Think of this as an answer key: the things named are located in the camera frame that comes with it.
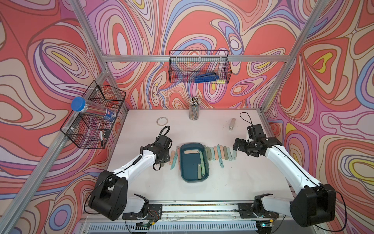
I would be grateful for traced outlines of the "blue tool in basket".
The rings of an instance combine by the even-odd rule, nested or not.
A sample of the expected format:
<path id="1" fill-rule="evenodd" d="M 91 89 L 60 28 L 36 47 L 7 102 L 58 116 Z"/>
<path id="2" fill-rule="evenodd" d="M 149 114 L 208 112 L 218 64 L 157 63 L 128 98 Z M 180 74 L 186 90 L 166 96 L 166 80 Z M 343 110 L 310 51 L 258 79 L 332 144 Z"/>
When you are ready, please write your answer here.
<path id="1" fill-rule="evenodd" d="M 194 83 L 215 82 L 219 79 L 216 73 L 205 73 L 194 78 Z"/>

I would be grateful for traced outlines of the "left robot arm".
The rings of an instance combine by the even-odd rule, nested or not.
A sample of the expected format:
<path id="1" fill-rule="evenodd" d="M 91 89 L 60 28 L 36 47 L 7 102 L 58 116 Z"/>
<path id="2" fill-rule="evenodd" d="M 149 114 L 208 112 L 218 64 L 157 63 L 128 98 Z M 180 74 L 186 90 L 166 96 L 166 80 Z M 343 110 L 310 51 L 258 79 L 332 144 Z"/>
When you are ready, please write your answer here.
<path id="1" fill-rule="evenodd" d="M 159 135 L 155 142 L 140 148 L 140 154 L 129 163 L 114 170 L 104 170 L 97 178 L 94 189 L 88 199 L 88 207 L 115 221 L 123 214 L 144 218 L 149 214 L 149 200 L 142 195 L 129 195 L 131 182 L 147 168 L 156 169 L 170 161 L 169 150 L 172 140 Z"/>

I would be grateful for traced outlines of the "pencil holder cup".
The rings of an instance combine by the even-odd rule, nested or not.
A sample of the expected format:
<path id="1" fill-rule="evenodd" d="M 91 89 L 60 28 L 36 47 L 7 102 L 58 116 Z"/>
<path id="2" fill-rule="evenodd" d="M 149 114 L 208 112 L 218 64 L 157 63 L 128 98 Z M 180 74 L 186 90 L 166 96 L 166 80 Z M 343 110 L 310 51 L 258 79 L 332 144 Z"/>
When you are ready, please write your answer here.
<path id="1" fill-rule="evenodd" d="M 189 118 L 192 121 L 196 121 L 199 119 L 200 98 L 190 97 L 189 104 Z"/>

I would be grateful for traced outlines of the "light blue ceramic fruit knife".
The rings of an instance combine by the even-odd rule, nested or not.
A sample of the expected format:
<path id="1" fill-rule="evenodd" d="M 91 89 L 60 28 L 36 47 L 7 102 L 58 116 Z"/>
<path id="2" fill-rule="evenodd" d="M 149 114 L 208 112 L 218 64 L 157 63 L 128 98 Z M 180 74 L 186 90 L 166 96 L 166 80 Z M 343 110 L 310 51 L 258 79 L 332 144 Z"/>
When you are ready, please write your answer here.
<path id="1" fill-rule="evenodd" d="M 172 170 L 172 169 L 175 167 L 175 165 L 176 165 L 177 157 L 178 157 L 178 155 L 177 155 L 177 151 L 172 151 L 172 163 L 171 163 L 171 167 L 170 167 L 171 170 Z"/>

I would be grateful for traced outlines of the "pink folding knife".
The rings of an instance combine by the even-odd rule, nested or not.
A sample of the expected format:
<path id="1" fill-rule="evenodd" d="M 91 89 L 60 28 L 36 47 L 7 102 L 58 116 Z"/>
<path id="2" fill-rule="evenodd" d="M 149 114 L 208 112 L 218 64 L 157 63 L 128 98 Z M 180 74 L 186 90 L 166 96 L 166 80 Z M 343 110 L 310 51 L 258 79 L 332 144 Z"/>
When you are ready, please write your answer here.
<path id="1" fill-rule="evenodd" d="M 225 149 L 222 145 L 220 145 L 220 151 L 221 151 L 221 158 L 224 160 L 225 159 Z"/>
<path id="2" fill-rule="evenodd" d="M 216 160 L 218 160 L 218 159 L 219 159 L 219 155 L 218 155 L 217 147 L 214 146 L 214 147 L 213 147 L 213 150 L 214 150 L 214 158 L 215 158 Z"/>
<path id="3" fill-rule="evenodd" d="M 175 151 L 171 151 L 169 165 L 172 165 L 172 162 L 174 160 L 174 156 L 175 156 Z"/>
<path id="4" fill-rule="evenodd" d="M 184 151 L 184 154 L 198 154 L 199 153 L 199 150 L 186 150 Z"/>

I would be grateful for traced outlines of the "pink ceramic fruit knife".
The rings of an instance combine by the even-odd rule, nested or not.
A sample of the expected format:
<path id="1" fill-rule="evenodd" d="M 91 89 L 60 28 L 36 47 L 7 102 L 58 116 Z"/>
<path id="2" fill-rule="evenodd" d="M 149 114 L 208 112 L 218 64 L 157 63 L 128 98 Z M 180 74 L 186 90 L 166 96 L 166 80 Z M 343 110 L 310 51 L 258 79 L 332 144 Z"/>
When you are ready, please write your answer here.
<path id="1" fill-rule="evenodd" d="M 177 146 L 176 153 L 177 153 L 177 163 L 178 163 L 178 166 L 180 167 L 180 146 Z"/>

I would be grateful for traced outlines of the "teal plastic storage box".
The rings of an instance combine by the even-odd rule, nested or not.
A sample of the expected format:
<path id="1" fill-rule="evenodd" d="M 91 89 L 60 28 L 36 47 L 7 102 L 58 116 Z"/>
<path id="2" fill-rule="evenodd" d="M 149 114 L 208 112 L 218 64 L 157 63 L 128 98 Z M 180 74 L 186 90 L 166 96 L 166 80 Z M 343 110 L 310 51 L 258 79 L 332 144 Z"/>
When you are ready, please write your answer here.
<path id="1" fill-rule="evenodd" d="M 200 154 L 184 154 L 186 150 L 199 150 L 203 153 L 205 169 L 202 179 L 198 180 L 198 164 L 201 164 Z M 209 177 L 209 164 L 204 154 L 204 146 L 200 143 L 186 143 L 180 147 L 180 171 L 182 179 L 187 183 L 202 182 Z"/>

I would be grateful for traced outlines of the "pale green fruit knife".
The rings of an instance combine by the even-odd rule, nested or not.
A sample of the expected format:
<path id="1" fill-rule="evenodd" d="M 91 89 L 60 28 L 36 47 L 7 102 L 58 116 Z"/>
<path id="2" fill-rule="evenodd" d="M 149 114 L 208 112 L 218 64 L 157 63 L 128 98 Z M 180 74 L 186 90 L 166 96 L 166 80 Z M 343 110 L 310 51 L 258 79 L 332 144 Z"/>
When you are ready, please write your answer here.
<path id="1" fill-rule="evenodd" d="M 199 151 L 199 154 L 200 154 L 200 160 L 201 160 L 201 167 L 202 167 L 202 170 L 204 170 L 205 169 L 204 156 L 201 151 Z"/>

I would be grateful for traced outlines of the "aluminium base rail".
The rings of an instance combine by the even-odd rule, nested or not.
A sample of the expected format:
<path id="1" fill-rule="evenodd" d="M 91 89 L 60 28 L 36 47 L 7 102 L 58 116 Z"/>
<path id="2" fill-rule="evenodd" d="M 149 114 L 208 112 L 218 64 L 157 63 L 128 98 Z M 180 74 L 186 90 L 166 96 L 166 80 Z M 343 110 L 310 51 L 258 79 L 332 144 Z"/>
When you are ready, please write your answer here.
<path id="1" fill-rule="evenodd" d="M 256 221 L 277 220 L 281 216 L 293 219 L 286 210 L 271 211 L 260 204 L 259 199 L 243 201 L 150 201 L 141 197 L 130 197 L 127 204 L 119 202 L 119 210 L 110 220 L 219 220 L 251 219 Z"/>

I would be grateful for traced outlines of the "light green ceramic fruit knife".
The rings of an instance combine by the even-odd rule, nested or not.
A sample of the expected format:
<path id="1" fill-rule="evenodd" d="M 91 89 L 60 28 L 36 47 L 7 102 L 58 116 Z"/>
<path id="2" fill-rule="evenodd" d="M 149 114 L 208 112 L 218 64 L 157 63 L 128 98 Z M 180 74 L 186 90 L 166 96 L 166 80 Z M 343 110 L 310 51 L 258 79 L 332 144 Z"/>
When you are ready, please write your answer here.
<path id="1" fill-rule="evenodd" d="M 204 146 L 204 154 L 205 154 L 205 157 L 206 157 L 206 159 L 208 160 L 208 152 L 207 152 L 206 145 L 203 145 L 203 146 Z"/>

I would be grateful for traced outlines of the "masking tape roll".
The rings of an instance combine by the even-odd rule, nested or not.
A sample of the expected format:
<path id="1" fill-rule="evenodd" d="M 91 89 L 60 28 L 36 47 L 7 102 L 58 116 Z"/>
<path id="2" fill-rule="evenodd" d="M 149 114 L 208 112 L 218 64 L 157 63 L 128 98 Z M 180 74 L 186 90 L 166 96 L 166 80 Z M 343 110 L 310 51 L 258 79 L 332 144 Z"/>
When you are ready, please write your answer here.
<path id="1" fill-rule="evenodd" d="M 158 126 L 166 126 L 168 124 L 168 118 L 167 117 L 159 117 L 156 120 L 156 124 Z"/>

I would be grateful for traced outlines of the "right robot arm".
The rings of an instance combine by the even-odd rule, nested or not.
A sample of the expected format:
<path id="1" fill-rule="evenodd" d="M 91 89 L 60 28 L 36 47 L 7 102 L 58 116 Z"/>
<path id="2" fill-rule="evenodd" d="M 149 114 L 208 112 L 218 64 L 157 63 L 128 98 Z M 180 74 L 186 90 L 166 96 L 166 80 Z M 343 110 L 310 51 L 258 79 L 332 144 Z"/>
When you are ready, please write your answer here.
<path id="1" fill-rule="evenodd" d="M 322 184 L 298 164 L 276 137 L 267 137 L 260 124 L 247 128 L 248 139 L 236 138 L 233 151 L 248 156 L 264 156 L 283 174 L 296 196 L 284 199 L 273 194 L 257 195 L 252 211 L 257 216 L 275 212 L 292 217 L 301 227 L 309 227 L 335 219 L 336 190 Z"/>

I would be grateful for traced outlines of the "olive green folding knife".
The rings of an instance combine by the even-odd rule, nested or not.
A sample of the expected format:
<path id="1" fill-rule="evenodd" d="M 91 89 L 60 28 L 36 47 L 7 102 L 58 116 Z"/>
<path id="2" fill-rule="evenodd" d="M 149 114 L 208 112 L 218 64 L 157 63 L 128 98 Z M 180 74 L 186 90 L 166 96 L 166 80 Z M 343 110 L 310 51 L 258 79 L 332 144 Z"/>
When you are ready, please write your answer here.
<path id="1" fill-rule="evenodd" d="M 208 146 L 206 147 L 206 154 L 207 154 L 207 159 L 212 160 L 211 149 Z"/>

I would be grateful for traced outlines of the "clear bottle blue cap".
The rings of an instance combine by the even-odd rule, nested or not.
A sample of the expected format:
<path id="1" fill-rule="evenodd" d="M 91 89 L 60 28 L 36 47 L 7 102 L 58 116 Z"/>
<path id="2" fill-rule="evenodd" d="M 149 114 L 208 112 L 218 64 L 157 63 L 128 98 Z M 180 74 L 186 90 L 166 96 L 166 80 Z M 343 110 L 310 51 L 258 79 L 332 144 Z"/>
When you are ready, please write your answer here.
<path id="1" fill-rule="evenodd" d="M 116 118 L 116 113 L 100 104 L 96 104 L 83 97 L 75 97 L 71 103 L 71 109 L 85 115 L 91 115 L 101 118 L 106 121 L 113 122 Z"/>

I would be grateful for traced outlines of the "light blue sheathed knife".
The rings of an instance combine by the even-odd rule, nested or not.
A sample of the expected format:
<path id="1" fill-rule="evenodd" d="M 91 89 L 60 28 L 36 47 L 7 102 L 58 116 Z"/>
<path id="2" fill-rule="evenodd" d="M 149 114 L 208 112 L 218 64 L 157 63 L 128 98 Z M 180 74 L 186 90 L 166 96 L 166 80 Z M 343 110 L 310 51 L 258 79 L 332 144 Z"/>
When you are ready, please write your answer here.
<path id="1" fill-rule="evenodd" d="M 233 157 L 232 157 L 232 154 L 231 154 L 231 149 L 229 147 L 227 148 L 227 154 L 228 154 L 229 161 L 232 161 Z"/>

